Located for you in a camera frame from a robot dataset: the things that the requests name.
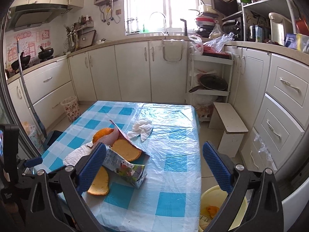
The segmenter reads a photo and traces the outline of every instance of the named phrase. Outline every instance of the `faucet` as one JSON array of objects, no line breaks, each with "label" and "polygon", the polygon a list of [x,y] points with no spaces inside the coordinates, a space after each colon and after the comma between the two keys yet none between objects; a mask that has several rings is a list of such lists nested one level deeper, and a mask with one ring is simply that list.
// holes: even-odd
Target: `faucet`
[{"label": "faucet", "polygon": [[161,15],[164,16],[164,30],[165,32],[162,32],[165,36],[168,36],[168,33],[167,33],[167,27],[166,27],[166,15],[164,15],[163,13],[159,12],[159,11],[155,11],[154,13],[152,13],[149,17],[149,19],[151,18],[151,16],[155,13],[160,13]]}]

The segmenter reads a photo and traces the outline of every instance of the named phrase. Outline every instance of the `pink floral trash can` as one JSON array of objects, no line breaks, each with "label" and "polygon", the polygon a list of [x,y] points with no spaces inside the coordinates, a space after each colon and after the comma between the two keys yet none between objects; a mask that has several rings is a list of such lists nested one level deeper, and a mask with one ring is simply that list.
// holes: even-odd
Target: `pink floral trash can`
[{"label": "pink floral trash can", "polygon": [[64,107],[65,113],[68,116],[70,122],[74,122],[76,119],[78,119],[80,116],[80,110],[76,96],[66,98],[61,102],[61,105]]}]

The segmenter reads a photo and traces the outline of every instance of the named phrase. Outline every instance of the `black pot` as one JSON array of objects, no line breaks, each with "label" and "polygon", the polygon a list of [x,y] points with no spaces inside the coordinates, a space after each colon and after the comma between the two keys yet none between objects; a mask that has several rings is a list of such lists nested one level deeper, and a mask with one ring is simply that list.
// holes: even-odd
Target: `black pot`
[{"label": "black pot", "polygon": [[[24,52],[20,54],[21,68],[22,70],[28,68],[27,65],[30,62],[30,55],[24,56]],[[13,71],[17,71],[19,69],[18,59],[11,64]]]},{"label": "black pot", "polygon": [[41,48],[42,51],[39,52],[38,57],[41,60],[49,58],[54,53],[54,49],[53,48],[43,49],[42,46],[40,46],[40,48]]}]

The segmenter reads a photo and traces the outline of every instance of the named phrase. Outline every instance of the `blue gripper pad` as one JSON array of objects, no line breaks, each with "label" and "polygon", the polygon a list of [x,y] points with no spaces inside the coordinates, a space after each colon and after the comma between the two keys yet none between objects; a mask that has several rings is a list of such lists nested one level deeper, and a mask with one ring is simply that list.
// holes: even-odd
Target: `blue gripper pad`
[{"label": "blue gripper pad", "polygon": [[100,143],[92,149],[90,155],[82,157],[76,164],[76,190],[80,195],[90,188],[100,167],[102,167],[105,156],[106,146],[103,143]]},{"label": "blue gripper pad", "polygon": [[222,162],[217,151],[209,142],[205,142],[203,145],[203,157],[206,160],[211,172],[213,173],[216,181],[223,191],[229,193],[233,190],[232,174]]}]

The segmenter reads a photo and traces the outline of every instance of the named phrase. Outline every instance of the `drawer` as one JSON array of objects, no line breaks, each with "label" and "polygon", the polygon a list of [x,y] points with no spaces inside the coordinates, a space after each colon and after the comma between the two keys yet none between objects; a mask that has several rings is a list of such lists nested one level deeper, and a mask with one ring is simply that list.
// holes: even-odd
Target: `drawer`
[{"label": "drawer", "polygon": [[61,59],[24,75],[26,87],[34,104],[71,81],[67,59]]},{"label": "drawer", "polygon": [[48,128],[64,113],[60,102],[74,95],[73,85],[70,81],[33,105],[45,128]]},{"label": "drawer", "polygon": [[278,169],[292,154],[305,132],[298,122],[267,94],[254,128],[265,142]]},{"label": "drawer", "polygon": [[261,144],[259,141],[254,141],[256,135],[257,132],[253,128],[240,154],[248,170],[262,172],[265,166],[258,153]]},{"label": "drawer", "polygon": [[278,101],[299,124],[309,124],[309,67],[287,57],[272,54],[266,92]]}]

